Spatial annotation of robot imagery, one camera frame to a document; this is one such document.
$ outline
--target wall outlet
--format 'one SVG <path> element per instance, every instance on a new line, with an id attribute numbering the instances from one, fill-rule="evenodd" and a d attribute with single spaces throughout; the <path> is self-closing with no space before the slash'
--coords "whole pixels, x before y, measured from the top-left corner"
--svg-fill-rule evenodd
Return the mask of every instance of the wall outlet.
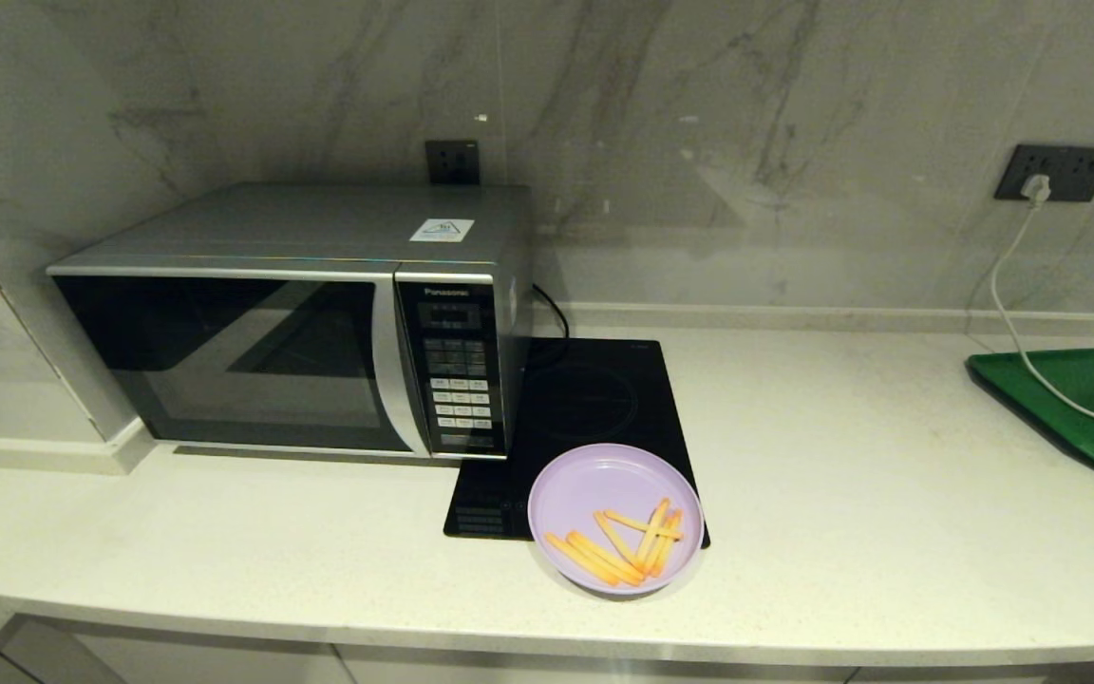
<path id="1" fill-rule="evenodd" d="M 434 185 L 479 185 L 479 143 L 474 140 L 426 140 L 429 182 Z"/>
<path id="2" fill-rule="evenodd" d="M 1038 173 L 1049 176 L 1050 202 L 1090 202 L 1094 198 L 1094 148 L 1016 144 L 994 199 L 1027 199 L 1020 189 Z"/>

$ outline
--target countertop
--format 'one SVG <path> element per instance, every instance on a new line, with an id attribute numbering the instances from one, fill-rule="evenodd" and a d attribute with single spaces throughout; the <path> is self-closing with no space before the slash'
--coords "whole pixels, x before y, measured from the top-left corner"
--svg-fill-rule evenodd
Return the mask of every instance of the countertop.
<path id="1" fill-rule="evenodd" d="M 529 543 L 443 536 L 451 467 L 161 447 L 127 477 L 0 468 L 0 626 L 777 665 L 1094 659 L 1094 472 L 969 381 L 965 357 L 1005 338 L 580 334 L 663 343 L 713 541 L 663 592 L 603 601 Z"/>

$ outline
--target french fries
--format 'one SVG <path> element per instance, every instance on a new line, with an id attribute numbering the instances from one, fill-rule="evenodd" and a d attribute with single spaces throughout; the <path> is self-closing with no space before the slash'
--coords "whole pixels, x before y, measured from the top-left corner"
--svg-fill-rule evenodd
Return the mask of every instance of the french fries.
<path id="1" fill-rule="evenodd" d="M 619 555 L 612 554 L 574 530 L 565 540 L 548 533 L 547 542 L 560 549 L 572 563 L 610 587 L 619 586 L 620 581 L 639 587 L 651 577 L 660 577 L 668 563 L 673 542 L 682 540 L 682 533 L 678 532 L 682 509 L 670 511 L 668 499 L 661 499 L 652 510 L 648 523 L 629 519 L 613 510 L 594 511 L 594 520 Z M 632 550 L 608 521 L 643 532 L 638 548 Z"/>

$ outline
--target black power cord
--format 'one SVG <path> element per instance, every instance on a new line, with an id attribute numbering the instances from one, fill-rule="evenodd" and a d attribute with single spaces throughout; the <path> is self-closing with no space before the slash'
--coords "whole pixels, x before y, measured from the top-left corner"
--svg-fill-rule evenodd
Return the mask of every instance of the black power cord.
<path id="1" fill-rule="evenodd" d="M 546 300 L 546 302 L 548 304 L 550 304 L 551 311 L 556 312 L 556 316 L 559 317 L 560 325 L 565 326 L 565 339 L 568 339 L 569 337 L 572 337 L 572 329 L 569 328 L 569 326 L 568 326 L 568 320 L 565 317 L 565 312 L 559 311 L 559 306 L 556 306 L 556 300 L 551 299 L 550 294 L 546 293 L 546 291 L 544 291 L 543 287 L 538 287 L 537 285 L 533 285 L 533 282 L 531 282 L 529 286 L 534 287 L 534 289 L 535 289 L 535 291 L 537 291 L 539 298 L 543 298 L 544 300 Z"/>

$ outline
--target induction cooktop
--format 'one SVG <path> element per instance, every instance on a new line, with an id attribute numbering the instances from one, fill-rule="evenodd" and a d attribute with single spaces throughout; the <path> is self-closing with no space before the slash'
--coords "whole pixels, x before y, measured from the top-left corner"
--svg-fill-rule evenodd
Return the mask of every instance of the induction cooktop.
<path id="1" fill-rule="evenodd" d="M 596 442 L 650 451 L 699 492 L 660 343 L 533 339 L 516 420 L 508 459 L 461 464 L 447 536 L 531 540 L 526 499 L 535 477 L 565 451 Z M 705 529 L 702 548 L 709 545 Z"/>

